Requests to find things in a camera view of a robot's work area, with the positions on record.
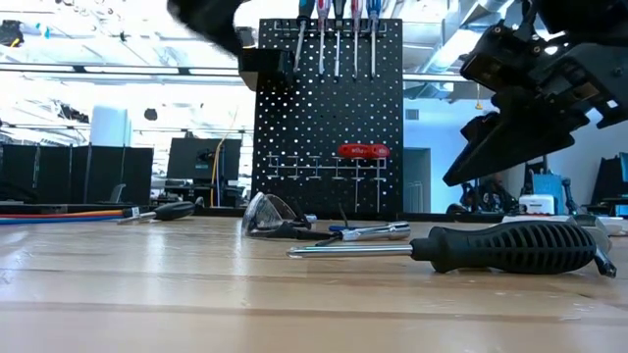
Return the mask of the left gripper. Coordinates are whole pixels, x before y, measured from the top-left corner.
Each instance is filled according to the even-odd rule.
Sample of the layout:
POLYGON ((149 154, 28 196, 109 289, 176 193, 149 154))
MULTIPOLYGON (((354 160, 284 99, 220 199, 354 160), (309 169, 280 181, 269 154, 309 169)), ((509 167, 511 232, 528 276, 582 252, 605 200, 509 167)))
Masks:
POLYGON ((234 17, 242 3, 249 0, 167 0, 168 12, 180 23, 214 26, 210 40, 230 54, 240 54, 243 45, 234 26, 234 17))

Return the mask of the blue box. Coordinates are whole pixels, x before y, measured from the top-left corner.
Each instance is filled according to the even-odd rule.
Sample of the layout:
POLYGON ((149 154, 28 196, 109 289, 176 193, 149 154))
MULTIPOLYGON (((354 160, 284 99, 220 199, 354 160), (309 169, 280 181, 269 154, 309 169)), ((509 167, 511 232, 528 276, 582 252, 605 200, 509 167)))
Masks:
POLYGON ((562 177, 556 174, 533 174, 532 185, 534 194, 551 195, 555 198, 563 196, 562 177))

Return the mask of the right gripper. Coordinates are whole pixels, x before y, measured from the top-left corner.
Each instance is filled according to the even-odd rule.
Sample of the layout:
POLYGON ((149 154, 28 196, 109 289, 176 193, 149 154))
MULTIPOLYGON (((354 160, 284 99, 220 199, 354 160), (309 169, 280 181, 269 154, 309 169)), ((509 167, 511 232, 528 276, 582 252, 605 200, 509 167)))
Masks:
POLYGON ((476 116, 460 131, 467 144, 443 176, 448 185, 573 145, 572 132, 589 123, 584 114, 591 109, 602 115, 599 128, 628 121, 628 24, 545 40, 531 25, 512 28, 499 22, 461 60, 462 76, 495 93, 519 87, 561 114, 583 114, 476 116))

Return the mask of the red-handled wiha tool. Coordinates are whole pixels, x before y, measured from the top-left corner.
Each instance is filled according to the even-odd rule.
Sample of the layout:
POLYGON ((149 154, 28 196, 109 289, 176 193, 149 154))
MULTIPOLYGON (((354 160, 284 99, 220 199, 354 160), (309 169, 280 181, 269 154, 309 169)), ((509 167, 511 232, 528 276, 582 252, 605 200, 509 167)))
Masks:
POLYGON ((381 183, 385 180, 383 170, 387 166, 387 159, 390 156, 390 149, 384 144, 371 144, 368 148, 368 156, 376 162, 376 212, 380 212, 381 207, 381 183))
POLYGON ((360 162, 371 158, 370 146, 361 143, 346 143, 339 147, 339 155, 355 162, 354 166, 354 212, 359 207, 359 186, 363 177, 360 175, 360 162))

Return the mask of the grey door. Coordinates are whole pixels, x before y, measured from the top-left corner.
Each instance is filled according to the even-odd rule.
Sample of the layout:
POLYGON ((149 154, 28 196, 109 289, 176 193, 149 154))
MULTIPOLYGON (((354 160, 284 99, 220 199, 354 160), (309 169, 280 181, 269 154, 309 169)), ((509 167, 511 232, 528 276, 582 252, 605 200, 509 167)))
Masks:
POLYGON ((403 211, 431 212, 431 150, 403 150, 403 211))

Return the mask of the white work glove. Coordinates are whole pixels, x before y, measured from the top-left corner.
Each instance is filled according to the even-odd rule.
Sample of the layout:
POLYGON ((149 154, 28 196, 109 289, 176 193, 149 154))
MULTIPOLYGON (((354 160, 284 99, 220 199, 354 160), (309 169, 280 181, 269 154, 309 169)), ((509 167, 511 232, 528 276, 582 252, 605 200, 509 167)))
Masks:
POLYGON ((628 219, 620 217, 598 217, 593 215, 518 215, 518 216, 504 216, 502 218, 503 223, 518 222, 518 221, 557 221, 565 222, 570 219, 574 219, 578 222, 583 222, 588 227, 590 225, 601 224, 613 236, 628 235, 628 219))

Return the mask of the black plastic pegboard bin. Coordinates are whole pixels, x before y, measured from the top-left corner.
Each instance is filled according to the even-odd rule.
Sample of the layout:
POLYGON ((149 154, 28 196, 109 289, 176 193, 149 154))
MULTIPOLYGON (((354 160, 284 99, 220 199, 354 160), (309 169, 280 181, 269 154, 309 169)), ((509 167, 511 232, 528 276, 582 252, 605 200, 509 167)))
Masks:
POLYGON ((294 54, 284 49, 244 48, 238 73, 251 91, 267 86, 287 88, 293 83, 294 54))

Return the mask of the large red-handled screwdriver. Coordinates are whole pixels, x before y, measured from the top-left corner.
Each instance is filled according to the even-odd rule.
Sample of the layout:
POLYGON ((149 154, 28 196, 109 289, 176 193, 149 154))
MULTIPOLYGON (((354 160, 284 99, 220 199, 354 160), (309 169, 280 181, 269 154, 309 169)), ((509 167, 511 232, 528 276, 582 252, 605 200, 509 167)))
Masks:
POLYGON ((318 73, 322 76, 325 72, 324 53, 325 53, 325 31, 327 19, 331 8, 331 0, 316 0, 316 10, 318 15, 318 31, 319 31, 319 61, 318 73))

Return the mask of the small red-handled screwdriver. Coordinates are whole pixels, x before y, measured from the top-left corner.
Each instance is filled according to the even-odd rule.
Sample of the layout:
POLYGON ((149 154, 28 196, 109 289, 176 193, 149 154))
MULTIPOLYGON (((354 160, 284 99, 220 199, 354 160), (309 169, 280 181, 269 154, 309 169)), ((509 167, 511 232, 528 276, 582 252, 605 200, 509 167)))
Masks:
POLYGON ((353 32, 353 79, 357 79, 358 77, 358 37, 361 31, 363 7, 363 0, 351 0, 351 18, 353 32))

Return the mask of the black ribbed handle screwdriver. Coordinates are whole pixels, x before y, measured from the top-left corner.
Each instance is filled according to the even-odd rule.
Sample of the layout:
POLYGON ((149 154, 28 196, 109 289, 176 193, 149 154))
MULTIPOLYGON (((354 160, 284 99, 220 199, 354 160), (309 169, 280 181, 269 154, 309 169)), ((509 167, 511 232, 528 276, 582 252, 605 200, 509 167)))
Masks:
POLYGON ((568 222, 523 221, 475 230, 433 227, 407 245, 309 246, 291 248, 291 258, 407 256, 429 262, 438 273, 493 268, 526 275, 558 275, 594 262, 603 276, 616 269, 593 236, 568 222))

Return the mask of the white box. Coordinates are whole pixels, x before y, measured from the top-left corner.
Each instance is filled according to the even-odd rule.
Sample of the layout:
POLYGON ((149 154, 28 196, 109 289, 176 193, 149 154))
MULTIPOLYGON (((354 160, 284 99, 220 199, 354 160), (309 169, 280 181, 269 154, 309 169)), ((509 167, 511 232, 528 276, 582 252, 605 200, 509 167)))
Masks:
POLYGON ((549 194, 524 194, 518 199, 519 212, 526 215, 554 215, 554 197, 549 194))

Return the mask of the small blue-handled screwdriver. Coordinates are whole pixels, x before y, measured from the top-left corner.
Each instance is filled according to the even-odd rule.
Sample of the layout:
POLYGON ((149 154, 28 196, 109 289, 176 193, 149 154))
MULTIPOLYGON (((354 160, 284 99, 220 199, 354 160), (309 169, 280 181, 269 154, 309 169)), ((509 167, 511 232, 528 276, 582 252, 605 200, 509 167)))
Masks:
POLYGON ((376 46, 379 18, 382 10, 382 0, 366 0, 366 9, 371 28, 371 78, 376 77, 376 46))

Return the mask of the slim black-handled screwdriver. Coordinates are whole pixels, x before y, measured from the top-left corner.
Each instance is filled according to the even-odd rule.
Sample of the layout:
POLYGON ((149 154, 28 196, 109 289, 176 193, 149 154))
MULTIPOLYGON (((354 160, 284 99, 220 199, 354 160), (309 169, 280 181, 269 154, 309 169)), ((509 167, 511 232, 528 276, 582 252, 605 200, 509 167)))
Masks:
POLYGON ((143 223, 149 221, 174 221, 191 216, 196 205, 189 201, 179 201, 161 205, 152 211, 141 211, 139 207, 123 210, 123 217, 118 220, 119 225, 143 223))

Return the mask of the person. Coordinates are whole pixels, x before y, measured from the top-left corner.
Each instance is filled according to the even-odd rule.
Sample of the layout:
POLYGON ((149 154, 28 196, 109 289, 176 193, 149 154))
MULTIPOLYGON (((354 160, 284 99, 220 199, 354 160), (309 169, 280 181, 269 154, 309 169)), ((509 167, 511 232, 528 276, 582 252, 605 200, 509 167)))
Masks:
POLYGON ((512 214, 518 210, 518 200, 504 187, 501 173, 477 179, 472 191, 472 211, 476 213, 512 214))

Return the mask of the large blue-handled screwdriver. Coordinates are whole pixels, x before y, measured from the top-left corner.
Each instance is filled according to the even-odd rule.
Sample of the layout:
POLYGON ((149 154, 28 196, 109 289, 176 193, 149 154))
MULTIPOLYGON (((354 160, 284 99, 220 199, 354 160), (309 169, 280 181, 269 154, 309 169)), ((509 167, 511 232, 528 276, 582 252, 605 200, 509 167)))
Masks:
POLYGON ((295 72, 298 71, 298 66, 300 63, 302 45, 305 36, 305 30, 308 27, 309 21, 311 19, 311 15, 314 10, 315 0, 299 0, 298 4, 298 16, 296 18, 296 22, 298 24, 298 37, 296 50, 294 53, 294 67, 293 70, 295 72))

